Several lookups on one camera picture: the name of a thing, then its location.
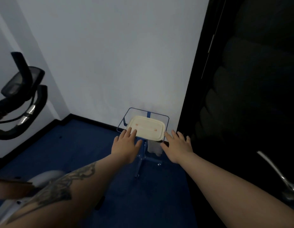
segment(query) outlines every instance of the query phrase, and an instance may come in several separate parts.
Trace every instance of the finger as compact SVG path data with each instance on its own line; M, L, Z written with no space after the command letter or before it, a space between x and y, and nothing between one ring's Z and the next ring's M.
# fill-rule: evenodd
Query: finger
M186 137L186 142L191 146L191 140L189 136Z
M137 152L140 150L141 146L142 146L143 141L142 140L138 140L135 144L135 149L137 150Z
M165 151L165 153L168 151L168 146L166 146L166 144L164 143L164 142L162 142L161 144L160 144L160 146L162 147L162 149Z
M116 143L118 140L119 140L119 137L116 136L116 137L114 138L114 140L113 140L113 143Z
M122 139L124 137L124 135L126 134L126 130L123 130L122 133L120 134L119 139Z
M176 132L178 135L179 135L179 138L181 139L181 140L183 140L183 141L185 141L185 138L184 138L184 136L183 136L183 134L181 133L181 132Z
M179 136L175 133L174 130L171 131L173 139L179 138Z
M130 137L131 130L132 130L131 127L129 127L129 128L127 129L127 131L126 131L126 133L125 133L125 136L124 136L125 138L129 138L129 137Z
M134 140L134 138L136 137L136 132L137 132L137 130L134 130L134 131L132 132L132 134L130 135L130 138L131 138L131 139Z
M165 131L165 137L167 138L168 142L170 142L171 140L173 140L172 136L170 134L168 134L168 132Z

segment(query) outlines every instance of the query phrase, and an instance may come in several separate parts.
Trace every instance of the container lid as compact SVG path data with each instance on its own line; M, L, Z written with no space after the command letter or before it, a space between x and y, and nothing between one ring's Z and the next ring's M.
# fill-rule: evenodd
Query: container lid
M137 130L136 136L147 140L161 141L164 138L165 124L159 120L143 116L134 116L127 125L131 133Z

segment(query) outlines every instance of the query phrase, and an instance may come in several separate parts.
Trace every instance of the blue wire frame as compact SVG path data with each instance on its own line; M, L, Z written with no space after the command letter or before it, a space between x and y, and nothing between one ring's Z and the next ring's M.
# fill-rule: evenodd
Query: blue wire frame
M167 118L168 118L168 122L167 122L166 130L165 130L165 131L167 131L167 127L168 127L168 123L169 123L169 117L168 117L167 115L164 115L164 114L158 114L158 113L155 113L155 112L151 112L151 111L147 111L147 110L142 110L142 109L137 109L137 108L134 108L134 107L130 107L130 108L127 110L126 114L124 115L123 119L121 120L120 124L119 124L118 127L116 128L116 131L117 131L117 132L122 133L122 131L124 130L124 129L120 128L120 125L122 124L122 122L123 122L124 126L127 126L127 125L128 125L128 124L126 123L125 117L126 117L126 115L127 115L127 113L129 112L130 109L136 109L136 110L140 110L140 111L147 112L147 118L150 118L151 113L153 113L153 114L157 114L157 115L162 115L162 116L167 117Z
M147 118L150 118L151 113L153 113L153 114L157 114L157 115L162 115L162 116L167 117L167 118L168 118L168 122L167 122L167 125L166 125L166 131L167 131L167 127L168 127L168 123L169 123L169 117L168 117L167 115L164 115L164 114L158 114L158 113L150 112L150 111L147 111L147 110L142 110L142 109L137 109L137 108L130 107L130 108L127 110L126 114L124 115L124 117L123 117L122 121L120 122L119 126L116 128L116 131L117 131L117 132L122 133L123 129L122 129L122 128L119 128L122 122L123 122L124 126L127 126L127 125L128 125L128 124L126 123L125 117L126 117L126 115L127 115L127 113L129 112L130 109L136 109L136 110L140 110L140 111L145 111L145 112L147 112ZM140 139L143 140L143 144L142 144L142 145L143 145L143 150L142 150L142 152L140 152L140 153L137 155L137 157L138 157L140 160L139 160L138 166L137 166L136 171L135 171L135 175L134 175L135 177L138 177L138 176L139 176L138 173L139 173L139 171L140 171L141 164L142 164L143 160L147 160L147 161L155 162L155 163L157 163L159 166L162 164L162 161L161 161L161 160L155 159L155 158L153 158L153 157L147 157L147 156L145 155L145 152L146 152L146 149L147 149L147 146L148 146L148 140L147 140L147 139L144 139L144 138L141 138L141 137L137 137L137 138L140 138Z

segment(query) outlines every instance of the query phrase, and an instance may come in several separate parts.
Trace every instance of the black baseboard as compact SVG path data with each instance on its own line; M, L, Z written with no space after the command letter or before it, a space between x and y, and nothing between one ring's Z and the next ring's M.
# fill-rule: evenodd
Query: black baseboard
M20 155L24 150L26 150L28 147L30 147L33 143L35 143L37 140L39 140L41 137L43 137L46 133L48 133L50 130L52 130L55 126L66 125L69 121L72 119L76 119L78 121L86 122L95 126L103 127L108 130L116 131L116 126L111 126L102 122L97 122L88 118L84 118L78 115L69 114L67 117L65 117L63 120L57 120L54 119L52 122L50 122L48 125L46 125L44 128L39 130L36 134L31 136L29 139L24 141L22 144L17 146L15 149L13 149L10 153L6 154L4 157L0 158L0 169L3 168L5 165L7 165L10 161L12 161L14 158L16 158L18 155Z

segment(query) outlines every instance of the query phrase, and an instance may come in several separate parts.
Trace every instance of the blue floor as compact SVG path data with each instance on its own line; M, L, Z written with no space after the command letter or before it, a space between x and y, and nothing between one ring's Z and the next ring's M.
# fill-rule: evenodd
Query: blue floor
M26 181L48 170L73 171L109 155L117 135L71 120L53 128L2 168L0 177L20 176ZM197 227L185 172L164 153L159 158L161 166L144 161L138 179L134 178L138 159L116 175L102 207L92 212L91 227Z

